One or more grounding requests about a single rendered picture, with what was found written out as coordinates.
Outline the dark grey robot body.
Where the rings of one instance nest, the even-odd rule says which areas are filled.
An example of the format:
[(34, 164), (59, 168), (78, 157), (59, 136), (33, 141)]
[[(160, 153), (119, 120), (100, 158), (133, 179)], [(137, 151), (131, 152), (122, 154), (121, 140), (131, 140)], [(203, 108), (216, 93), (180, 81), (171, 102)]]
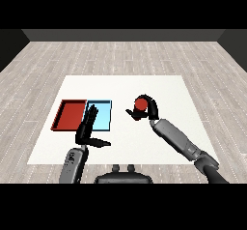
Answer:
[(152, 184), (152, 179), (137, 173), (133, 164), (127, 166), (126, 172), (121, 172), (120, 166), (114, 164), (110, 173), (96, 177), (95, 184)]

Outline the small red can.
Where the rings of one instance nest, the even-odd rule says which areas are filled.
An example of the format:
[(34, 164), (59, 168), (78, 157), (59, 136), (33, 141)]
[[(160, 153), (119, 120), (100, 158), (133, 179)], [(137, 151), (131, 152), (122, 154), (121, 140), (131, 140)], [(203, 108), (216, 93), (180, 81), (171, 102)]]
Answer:
[(145, 99), (137, 99), (134, 104), (134, 110), (137, 112), (145, 112), (148, 108), (148, 102)]

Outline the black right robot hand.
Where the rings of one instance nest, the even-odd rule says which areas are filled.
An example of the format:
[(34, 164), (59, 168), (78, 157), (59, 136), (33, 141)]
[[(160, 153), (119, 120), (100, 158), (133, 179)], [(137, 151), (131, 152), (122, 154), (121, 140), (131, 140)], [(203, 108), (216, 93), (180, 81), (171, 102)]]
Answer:
[(148, 108), (145, 112), (137, 112), (134, 110), (127, 109), (126, 112), (135, 120), (138, 121), (142, 118), (148, 118), (149, 120), (158, 120), (158, 107), (156, 101), (148, 95), (141, 95), (137, 99), (145, 99), (148, 102)]

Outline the shallow light blue open box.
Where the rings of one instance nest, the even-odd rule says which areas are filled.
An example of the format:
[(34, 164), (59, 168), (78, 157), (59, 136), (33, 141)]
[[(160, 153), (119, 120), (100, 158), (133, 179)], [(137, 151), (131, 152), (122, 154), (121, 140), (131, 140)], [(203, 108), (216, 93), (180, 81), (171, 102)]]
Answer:
[(96, 120), (93, 124), (93, 131), (109, 131), (112, 102), (110, 100), (88, 100), (86, 109), (89, 109), (92, 105), (98, 110)]

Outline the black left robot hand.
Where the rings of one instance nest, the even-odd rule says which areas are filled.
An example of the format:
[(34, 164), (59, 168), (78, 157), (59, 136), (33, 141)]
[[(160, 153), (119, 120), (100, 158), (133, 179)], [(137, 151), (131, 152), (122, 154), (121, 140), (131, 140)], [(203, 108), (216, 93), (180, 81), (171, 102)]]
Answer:
[(76, 144), (90, 145), (97, 148), (111, 145), (110, 142), (91, 137), (93, 131), (93, 125), (95, 123), (97, 113), (98, 110), (94, 105), (86, 109), (83, 121), (79, 125), (75, 134)]

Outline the shallow red open box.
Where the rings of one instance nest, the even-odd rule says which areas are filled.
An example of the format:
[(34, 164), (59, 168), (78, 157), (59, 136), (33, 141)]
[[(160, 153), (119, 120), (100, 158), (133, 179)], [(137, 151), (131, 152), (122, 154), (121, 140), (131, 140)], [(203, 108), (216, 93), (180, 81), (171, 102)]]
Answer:
[(86, 100), (62, 100), (51, 130), (77, 131), (86, 107)]

